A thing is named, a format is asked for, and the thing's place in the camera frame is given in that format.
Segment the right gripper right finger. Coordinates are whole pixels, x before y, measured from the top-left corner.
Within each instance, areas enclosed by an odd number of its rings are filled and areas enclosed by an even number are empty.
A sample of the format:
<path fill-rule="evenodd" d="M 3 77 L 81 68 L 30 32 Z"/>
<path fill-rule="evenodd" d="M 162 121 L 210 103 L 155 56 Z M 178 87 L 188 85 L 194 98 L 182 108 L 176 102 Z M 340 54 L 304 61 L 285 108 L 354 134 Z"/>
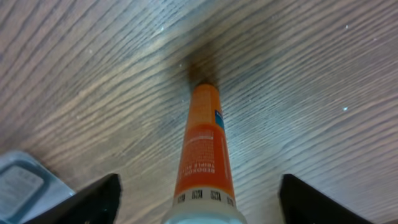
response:
<path fill-rule="evenodd" d="M 279 202 L 286 224 L 371 224 L 292 174 L 284 174 Z"/>

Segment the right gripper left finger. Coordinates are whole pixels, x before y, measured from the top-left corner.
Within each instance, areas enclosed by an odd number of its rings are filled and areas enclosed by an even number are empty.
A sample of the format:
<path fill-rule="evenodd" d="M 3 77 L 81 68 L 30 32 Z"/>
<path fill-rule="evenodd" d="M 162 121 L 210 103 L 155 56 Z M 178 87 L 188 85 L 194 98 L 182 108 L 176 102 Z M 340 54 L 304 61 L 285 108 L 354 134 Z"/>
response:
<path fill-rule="evenodd" d="M 119 175 L 108 174 L 27 224 L 113 224 L 120 201 Z"/>

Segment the orange tube white cap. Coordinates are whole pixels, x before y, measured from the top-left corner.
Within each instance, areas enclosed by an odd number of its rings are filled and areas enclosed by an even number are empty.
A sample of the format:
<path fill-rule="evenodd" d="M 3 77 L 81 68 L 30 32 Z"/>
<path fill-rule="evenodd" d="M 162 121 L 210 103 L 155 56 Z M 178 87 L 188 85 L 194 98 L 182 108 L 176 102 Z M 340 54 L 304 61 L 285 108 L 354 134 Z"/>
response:
<path fill-rule="evenodd" d="M 191 95 L 172 208 L 162 223 L 245 223 L 236 208 L 219 91 Z"/>

